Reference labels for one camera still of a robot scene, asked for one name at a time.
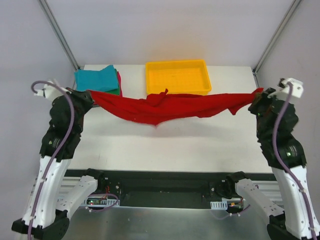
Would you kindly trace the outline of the red t shirt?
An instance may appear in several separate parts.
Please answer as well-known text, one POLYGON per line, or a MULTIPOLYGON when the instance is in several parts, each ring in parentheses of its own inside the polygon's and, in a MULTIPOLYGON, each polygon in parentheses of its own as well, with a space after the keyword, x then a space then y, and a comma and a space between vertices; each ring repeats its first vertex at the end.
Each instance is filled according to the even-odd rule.
POLYGON ((145 99, 134 99, 101 91, 89 91, 94 103, 123 120, 157 126, 163 122, 191 117, 210 118, 225 110, 235 115, 239 109, 251 104, 257 88, 251 93, 220 93, 212 95, 149 94, 145 99))

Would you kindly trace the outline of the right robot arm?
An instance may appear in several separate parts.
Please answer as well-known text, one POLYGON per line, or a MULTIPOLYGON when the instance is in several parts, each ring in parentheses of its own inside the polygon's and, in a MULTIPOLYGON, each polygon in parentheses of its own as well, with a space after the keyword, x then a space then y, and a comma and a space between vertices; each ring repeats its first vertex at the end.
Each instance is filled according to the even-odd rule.
POLYGON ((301 95, 302 87, 288 82, 280 91, 263 91, 248 108, 256 117, 256 136, 278 183, 283 206, 273 203, 242 171, 227 175, 215 187, 222 198, 244 198, 263 219, 272 240, 320 238, 308 188, 306 156, 292 134, 299 120, 293 99, 301 95))

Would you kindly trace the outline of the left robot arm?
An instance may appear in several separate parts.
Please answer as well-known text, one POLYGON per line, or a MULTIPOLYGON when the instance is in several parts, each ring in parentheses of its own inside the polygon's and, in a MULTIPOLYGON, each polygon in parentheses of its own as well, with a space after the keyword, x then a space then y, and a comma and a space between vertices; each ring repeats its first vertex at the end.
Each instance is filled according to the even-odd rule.
POLYGON ((104 173, 89 168, 69 193, 58 199, 63 178, 81 140, 84 115, 93 104, 89 91, 71 89, 52 101, 34 193, 23 217, 12 223, 12 231, 37 240, 61 240, 72 216, 89 195, 105 191, 104 173))

